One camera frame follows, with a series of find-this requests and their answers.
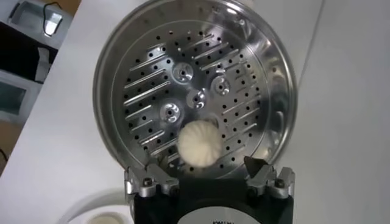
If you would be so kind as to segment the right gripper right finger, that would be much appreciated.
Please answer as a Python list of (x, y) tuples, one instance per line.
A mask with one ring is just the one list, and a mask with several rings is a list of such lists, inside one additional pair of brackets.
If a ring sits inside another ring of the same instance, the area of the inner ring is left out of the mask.
[(282, 167), (280, 172), (263, 159), (245, 156), (244, 165), (249, 174), (246, 183), (257, 195), (269, 194), (277, 199), (294, 196), (295, 173), (290, 167)]

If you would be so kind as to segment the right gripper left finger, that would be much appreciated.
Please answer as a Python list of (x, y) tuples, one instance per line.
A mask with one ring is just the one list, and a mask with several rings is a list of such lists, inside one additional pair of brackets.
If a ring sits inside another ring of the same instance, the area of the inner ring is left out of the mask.
[(147, 198), (153, 197), (159, 187), (165, 195), (178, 188), (179, 180), (169, 176), (160, 166), (150, 164), (145, 168), (128, 167), (124, 172), (125, 193)]

